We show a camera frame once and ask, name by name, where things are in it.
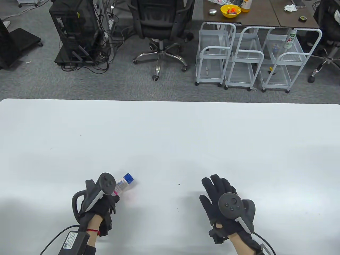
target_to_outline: computer tower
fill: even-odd
[[[88,58],[100,34],[92,0],[55,0],[49,9],[68,60]]]

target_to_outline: white table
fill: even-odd
[[[105,171],[135,186],[100,255],[236,254],[208,236],[198,197],[214,173],[255,202],[277,255],[339,253],[339,105],[6,99],[0,123],[1,254],[39,254]]]

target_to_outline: small bottle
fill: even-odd
[[[253,0],[243,0],[242,5],[241,5],[241,10],[243,12],[249,12],[250,11],[250,6],[252,5]]]
[[[133,181],[133,178],[129,173],[124,175],[123,179],[121,179],[119,182],[116,183],[116,188],[114,192],[112,193],[112,196],[116,196],[119,193],[121,193],[130,183],[132,183],[132,181]]]
[[[279,50],[280,50],[280,46],[278,44],[274,44],[272,52],[275,58],[277,58]]]
[[[290,29],[286,38],[286,42],[283,45],[283,48],[290,49],[293,46],[294,40],[296,38],[297,31],[294,29]]]

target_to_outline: blue bottle cap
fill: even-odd
[[[132,183],[132,181],[133,181],[133,178],[132,178],[132,176],[129,173],[124,175],[123,178],[127,181],[128,184]]]

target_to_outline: battery pack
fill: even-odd
[[[86,232],[70,231],[58,255],[83,255],[89,238]]]

